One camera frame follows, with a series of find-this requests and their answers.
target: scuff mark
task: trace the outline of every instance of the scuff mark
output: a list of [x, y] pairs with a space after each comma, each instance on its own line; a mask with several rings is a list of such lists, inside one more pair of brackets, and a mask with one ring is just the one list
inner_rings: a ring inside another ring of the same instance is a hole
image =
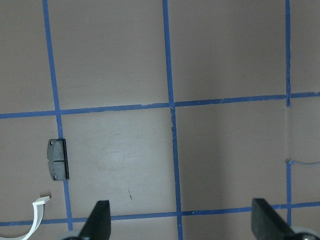
[[128, 193], [129, 193], [130, 199], [132, 200], [132, 195], [131, 195], [131, 192], [130, 192], [129, 188], [128, 188]]

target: white plastic strip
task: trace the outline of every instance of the white plastic strip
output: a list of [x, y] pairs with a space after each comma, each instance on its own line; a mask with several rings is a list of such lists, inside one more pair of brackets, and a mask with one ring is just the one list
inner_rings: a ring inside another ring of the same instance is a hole
[[33, 223], [30, 231], [19, 237], [0, 237], [0, 240], [27, 240], [38, 229], [42, 218], [44, 217], [44, 204], [50, 200], [49, 196], [39, 197], [33, 205]]

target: blue tape line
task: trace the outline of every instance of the blue tape line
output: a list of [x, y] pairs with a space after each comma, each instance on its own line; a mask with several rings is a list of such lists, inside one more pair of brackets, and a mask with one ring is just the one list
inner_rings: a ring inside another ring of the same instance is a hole
[[[164, 47], [165, 47], [165, 63], [166, 78], [168, 85], [169, 107], [171, 111], [172, 122], [172, 150], [174, 165], [174, 182], [175, 182], [175, 204], [176, 211], [181, 212], [181, 193], [180, 193], [180, 176], [179, 176], [179, 158], [178, 158], [178, 142], [177, 142], [177, 123], [176, 123], [176, 107], [174, 100], [174, 86], [172, 80], [171, 50], [170, 50], [170, 28], [169, 28], [169, 9], [168, 0], [162, 0], [163, 10], [163, 30], [164, 30]], [[177, 217], [178, 240], [183, 240], [182, 216]]]
[[16, 119], [16, 118], [30, 118], [42, 116], [55, 116], [56, 111], [29, 111], [29, 112], [15, 112], [15, 113], [2, 113], [0, 119]]
[[162, 0], [162, 8], [163, 8], [164, 47], [165, 47], [166, 79], [168, 84], [168, 97], [169, 97], [170, 107], [174, 108], [175, 102], [174, 102], [174, 86], [172, 81], [168, 0]]
[[54, 108], [56, 111], [59, 111], [60, 104], [59, 104], [59, 97], [58, 97], [58, 87], [57, 87], [57, 79], [56, 79], [54, 53], [53, 53], [52, 40], [51, 40], [48, 0], [43, 0], [42, 6], [43, 6], [45, 39], [46, 39], [46, 47], [47, 47], [47, 51], [48, 51], [48, 60], [49, 60]]
[[[312, 208], [320, 207], [320, 201], [315, 202], [302, 202], [296, 204], [274, 204], [271, 205], [273, 209], [298, 209], [298, 208]], [[134, 219], [153, 219], [153, 218], [168, 218], [168, 217], [178, 217], [178, 216], [203, 216], [203, 215], [220, 215], [220, 214], [236, 214], [236, 213], [247, 213], [250, 212], [252, 208], [238, 207], [238, 208], [226, 208], [226, 209], [213, 209], [213, 210], [195, 210], [195, 211], [182, 211], [182, 212], [158, 212], [158, 213], [145, 213], [145, 214], [131, 214], [131, 215], [117, 215], [111, 216], [112, 221], [117, 220], [134, 220]], [[85, 223], [88, 220], [87, 217], [73, 218], [73, 223]], [[68, 219], [44, 219], [42, 224], [65, 224]], [[0, 227], [5, 226], [20, 226], [20, 225], [32, 225], [33, 221], [9, 221], [0, 222]]]
[[111, 220], [116, 221], [116, 220], [129, 220], [129, 219], [153, 219], [153, 218], [167, 218], [167, 217], [176, 217], [176, 216], [177, 216], [176, 212], [159, 212], [159, 213], [111, 216]]
[[[312, 98], [320, 97], [320, 92], [297, 92], [291, 93], [291, 99], [297, 98]], [[269, 100], [284, 100], [287, 99], [286, 95], [260, 95], [260, 96], [242, 96], [242, 97], [229, 97], [220, 99], [206, 99], [206, 100], [194, 100], [194, 101], [178, 101], [174, 103], [174, 107], [188, 107], [188, 106], [201, 106], [201, 105], [213, 105], [213, 104], [230, 104], [230, 103], [242, 103], [242, 102], [258, 102]], [[88, 107], [88, 108], [76, 108], [76, 109], [60, 109], [60, 115], [69, 114], [87, 114], [87, 113], [100, 113], [107, 111], [130, 111], [130, 110], [142, 110], [142, 109], [160, 109], [169, 108], [169, 103], [153, 103], [153, 104], [135, 104], [135, 105], [119, 105], [119, 106], [101, 106], [101, 107]], [[31, 111], [31, 112], [15, 112], [15, 113], [2, 113], [0, 119], [14, 119], [14, 118], [28, 118], [28, 117], [42, 117], [42, 116], [54, 116], [56, 111]]]
[[320, 97], [320, 92], [297, 92], [291, 93], [292, 99]]
[[302, 202], [302, 203], [295, 203], [291, 205], [292, 209], [298, 208], [312, 208], [312, 207], [320, 207], [320, 201], [315, 202]]
[[242, 103], [242, 102], [284, 100], [286, 99], [286, 97], [287, 97], [286, 95], [262, 95], [262, 96], [241, 96], [241, 97], [195, 100], [195, 101], [178, 101], [175, 103], [175, 106], [187, 107], [187, 106], [199, 106], [199, 105], [211, 105], [211, 104], [230, 104], [230, 103]]
[[[46, 47], [47, 47], [47, 51], [48, 51], [48, 60], [49, 60], [49, 68], [50, 68], [50, 76], [51, 76], [54, 109], [55, 109], [55, 115], [56, 115], [57, 131], [58, 131], [59, 139], [63, 139], [64, 136], [63, 136], [61, 114], [60, 114], [60, 104], [59, 104], [59, 95], [58, 95], [58, 87], [57, 87], [57, 79], [56, 79], [56, 69], [55, 69], [54, 53], [53, 53], [51, 31], [50, 31], [48, 0], [42, 0], [42, 6], [43, 6], [45, 39], [46, 39]], [[72, 222], [70, 195], [69, 195], [69, 185], [68, 185], [67, 181], [63, 181], [63, 190], [64, 190], [64, 199], [65, 199], [65, 208], [66, 208], [68, 229], [69, 229], [69, 231], [72, 231], [73, 230], [73, 222]]]
[[287, 215], [286, 215], [286, 222], [289, 226], [291, 226], [292, 222], [292, 186], [291, 186], [291, 165], [292, 163], [288, 161], [286, 163], [286, 203], [287, 203]]
[[34, 221], [8, 221], [8, 222], [0, 222], [0, 227], [8, 227], [8, 226], [22, 226], [22, 225], [32, 225]]
[[290, 0], [285, 0], [285, 85], [286, 85], [286, 106], [290, 107], [291, 97], [291, 13]]
[[161, 109], [168, 108], [169, 103], [153, 103], [147, 105], [121, 105], [121, 106], [101, 106], [101, 107], [88, 107], [88, 108], [77, 108], [77, 109], [65, 109], [60, 110], [62, 115], [68, 114], [87, 114], [87, 113], [100, 113], [106, 111], [129, 111], [129, 110], [141, 110], [141, 109]]
[[[67, 219], [43, 219], [41, 224], [66, 224]], [[10, 226], [23, 226], [23, 225], [32, 225], [33, 221], [9, 221], [9, 222], [0, 222], [0, 227], [10, 227]]]
[[64, 199], [65, 199], [65, 210], [66, 210], [66, 218], [68, 223], [68, 230], [73, 230], [73, 220], [71, 213], [71, 203], [70, 203], [70, 194], [69, 194], [69, 184], [68, 181], [63, 181], [63, 190], [64, 190]]

